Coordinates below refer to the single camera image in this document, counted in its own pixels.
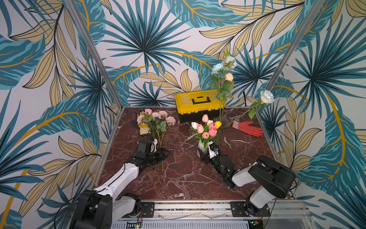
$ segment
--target pink tulip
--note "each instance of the pink tulip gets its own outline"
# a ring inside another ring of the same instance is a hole
[[[145,109],[145,113],[147,113],[147,114],[151,114],[153,112],[153,110],[151,110],[151,109]]]
[[[215,123],[211,123],[210,126],[208,127],[209,130],[211,129],[216,129],[216,124]]]
[[[202,134],[202,138],[203,139],[208,139],[208,137],[210,136],[210,134],[208,133],[208,132],[204,132],[203,134]]]
[[[217,130],[216,129],[211,129],[208,131],[208,133],[213,137],[217,134]]]
[[[202,121],[203,122],[208,122],[208,115],[202,116]]]
[[[199,134],[202,134],[203,132],[205,132],[205,129],[203,128],[203,126],[202,126],[201,124],[199,124],[199,125],[197,126],[197,132],[198,132]]]

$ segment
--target tulip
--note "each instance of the tulip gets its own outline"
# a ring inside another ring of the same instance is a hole
[[[216,129],[216,124],[215,123],[211,123],[210,126],[208,127],[209,130],[211,129]]]
[[[208,137],[210,136],[210,134],[208,133],[208,132],[204,132],[203,134],[202,134],[202,138],[203,139],[208,139]]]
[[[202,126],[201,124],[199,124],[199,125],[197,126],[197,132],[198,132],[199,134],[202,134],[203,132],[205,132],[205,129],[203,128],[203,126]]]
[[[216,124],[216,129],[220,128],[220,126],[222,125],[222,123],[220,121],[216,121],[215,124]]]
[[[202,121],[203,122],[208,122],[208,115],[202,116]]]
[[[211,136],[215,136],[217,134],[217,130],[216,129],[211,129],[208,131],[208,133],[211,135]]]
[[[198,127],[198,123],[196,122],[191,122],[191,126],[193,127],[193,129],[197,130],[197,127]]]

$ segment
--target green leaf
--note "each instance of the green leaf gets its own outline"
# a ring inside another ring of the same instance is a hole
[[[250,117],[251,119],[253,119],[253,118],[254,118],[254,116],[255,116],[255,113],[256,113],[256,111],[255,111],[255,110],[251,110],[251,111],[249,111],[249,117]]]

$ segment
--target white rose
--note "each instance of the white rose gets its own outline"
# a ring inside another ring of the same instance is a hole
[[[191,122],[191,126],[193,127],[193,129],[197,130],[198,123],[196,123],[196,122]]]
[[[261,91],[261,101],[262,103],[274,103],[275,97],[273,96],[272,92],[269,90]]]
[[[213,123],[213,121],[212,120],[208,120],[207,121],[207,125],[209,126],[209,125],[211,125],[211,123]]]
[[[221,68],[223,68],[223,66],[224,66],[223,62],[221,62],[221,63],[219,63],[219,64],[214,65],[214,66],[212,67],[212,72],[211,72],[211,74],[217,74],[217,73],[221,70]]]

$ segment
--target cable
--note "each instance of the cable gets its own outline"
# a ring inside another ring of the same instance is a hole
[[[274,209],[274,207],[275,207],[276,201],[277,201],[277,198],[276,198],[276,199],[275,199],[275,201],[274,201],[274,204],[273,204],[273,207],[272,207],[271,213],[270,213],[270,215],[269,215],[269,217],[268,217],[268,219],[267,219],[267,222],[266,222],[266,224],[264,225],[263,229],[264,229],[264,228],[267,226],[267,224],[268,224],[269,218],[270,218],[270,217],[271,217],[271,215],[272,215],[272,211],[273,211],[273,209]]]
[[[55,218],[53,219],[53,226],[54,226],[54,228],[55,229],[57,229],[56,228],[56,218],[57,218],[57,214],[59,213],[59,211],[61,210],[61,208],[63,208],[64,206],[65,206],[65,204],[67,204],[68,202],[70,202],[72,199],[74,199],[75,197],[77,197],[77,196],[80,196],[81,194],[85,194],[85,193],[92,193],[92,194],[95,194],[95,193],[98,193],[98,192],[82,192],[82,193],[79,193],[79,194],[77,194],[77,195],[75,195],[73,198],[71,198],[71,199],[69,199],[68,201],[66,201],[58,210],[57,210],[57,212],[56,212],[56,215],[55,215]]]

